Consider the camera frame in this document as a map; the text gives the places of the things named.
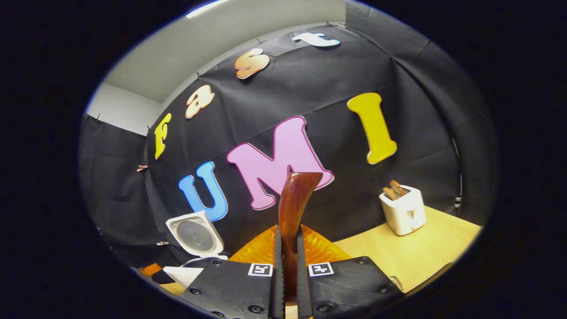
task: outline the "screw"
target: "screw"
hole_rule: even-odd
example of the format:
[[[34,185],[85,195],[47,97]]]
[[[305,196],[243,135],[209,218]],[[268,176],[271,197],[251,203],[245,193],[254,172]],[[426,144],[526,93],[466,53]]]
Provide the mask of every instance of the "screw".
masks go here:
[[[260,312],[264,311],[264,308],[262,308],[260,306],[253,305],[253,306],[248,307],[248,310],[250,310],[250,312],[253,312],[253,313],[260,313]]]
[[[329,305],[329,304],[324,304],[324,305],[317,307],[318,312],[327,312],[329,310],[331,310],[331,305]]]

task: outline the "wooden handle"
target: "wooden handle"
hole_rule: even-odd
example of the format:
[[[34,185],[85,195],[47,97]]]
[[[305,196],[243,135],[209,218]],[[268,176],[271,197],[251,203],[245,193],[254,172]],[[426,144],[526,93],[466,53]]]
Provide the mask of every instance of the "wooden handle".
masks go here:
[[[297,299],[297,233],[303,210],[323,173],[291,173],[280,198],[278,219],[282,237],[283,281],[288,303]]]

